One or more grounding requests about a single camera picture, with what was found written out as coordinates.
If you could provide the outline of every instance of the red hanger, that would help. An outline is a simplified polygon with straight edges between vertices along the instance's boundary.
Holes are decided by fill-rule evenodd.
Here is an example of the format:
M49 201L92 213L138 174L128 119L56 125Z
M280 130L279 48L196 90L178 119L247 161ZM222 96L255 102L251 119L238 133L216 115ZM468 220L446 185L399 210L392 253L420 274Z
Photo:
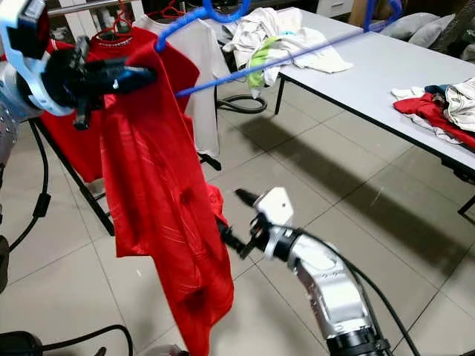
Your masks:
M168 5L166 5L162 10L154 11L153 13L148 13L148 17L153 15L161 15L162 19L178 19L179 17L185 15L183 11L179 11L174 7L175 0L171 0Z
M99 31L98 33L96 33L92 39L100 39L100 36L103 35L104 33L108 33L108 32L111 32L118 38L123 38L123 37L130 37L131 34L130 32L128 33L119 33L117 32L117 25L120 23L120 22L125 22L127 25L128 25L128 28L131 29L132 28L132 23L123 18L123 16L125 15L125 5L124 3L122 2L122 0L119 0L119 6L120 6L120 13L117 14L117 18L115 19L114 23L112 24L111 27L107 27L105 28L104 30L101 30Z

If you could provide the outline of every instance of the pile of clothes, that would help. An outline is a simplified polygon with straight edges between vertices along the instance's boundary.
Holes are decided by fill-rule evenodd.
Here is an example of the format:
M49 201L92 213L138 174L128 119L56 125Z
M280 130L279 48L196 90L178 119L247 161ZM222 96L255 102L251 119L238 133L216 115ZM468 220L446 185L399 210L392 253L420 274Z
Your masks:
M394 108L449 143L475 150L475 78L456 85L393 89Z
M302 12L294 7L278 12L270 7L259 7L238 22L224 27L232 35L232 40L224 45L223 50L234 52L238 69L263 65L305 48L328 43L325 36L317 30L302 27ZM264 86L274 85L281 65L289 64L325 73L341 72L353 66L329 46L252 73L248 77L252 96L258 97Z

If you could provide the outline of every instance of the tile floor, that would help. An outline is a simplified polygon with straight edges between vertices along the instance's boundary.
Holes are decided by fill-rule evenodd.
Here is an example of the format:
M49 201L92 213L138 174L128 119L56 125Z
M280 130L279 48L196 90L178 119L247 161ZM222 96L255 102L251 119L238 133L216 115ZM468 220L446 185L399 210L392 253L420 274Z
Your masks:
M290 83L273 116L276 89L263 93L269 110L262 114L220 111L224 169L204 171L221 188L235 232L245 237L254 214L234 189L283 185L295 224L336 244L380 285L423 355L475 349L475 225L456 213L475 188L436 157ZM220 95L245 90L233 82ZM24 329L51 343L123 323L139 356L156 355L164 343L182 346L151 260L115 257L114 239L48 152L53 200L10 258L0 332ZM0 192L0 231L10 241L30 218L38 157L24 127ZM475 211L469 215L475 219ZM258 252L231 258L235 304L214 328L212 354L325 355L304 290L286 267ZM409 355L382 303L370 297L396 355ZM93 355L101 345L125 355L116 333L54 354Z

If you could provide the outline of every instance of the white table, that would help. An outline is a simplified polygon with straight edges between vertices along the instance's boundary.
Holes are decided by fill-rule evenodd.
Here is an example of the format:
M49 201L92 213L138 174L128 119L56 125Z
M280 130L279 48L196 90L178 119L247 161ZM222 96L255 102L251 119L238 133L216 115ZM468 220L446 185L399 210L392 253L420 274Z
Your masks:
M322 32L329 41L358 31L357 27L302 11L303 26ZM286 81L372 122L439 156L445 165L475 177L475 153L437 138L393 108L394 88L463 82L475 76L475 65L377 33L365 33L335 46L355 66L341 73L283 66L275 113L279 111ZM473 204L473 197L459 213Z

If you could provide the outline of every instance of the metal rod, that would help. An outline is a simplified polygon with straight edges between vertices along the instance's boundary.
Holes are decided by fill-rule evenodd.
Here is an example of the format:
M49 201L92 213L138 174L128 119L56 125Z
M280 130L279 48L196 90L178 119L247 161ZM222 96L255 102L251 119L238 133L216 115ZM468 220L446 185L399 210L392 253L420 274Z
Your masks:
M122 0L122 3L127 4L129 2L138 0ZM119 0L97 0L94 2L88 2L86 4L78 4L66 7L60 7L58 9L49 10L47 15L49 17L56 17L66 15L67 13L78 13L79 11L97 9L99 7L118 5Z

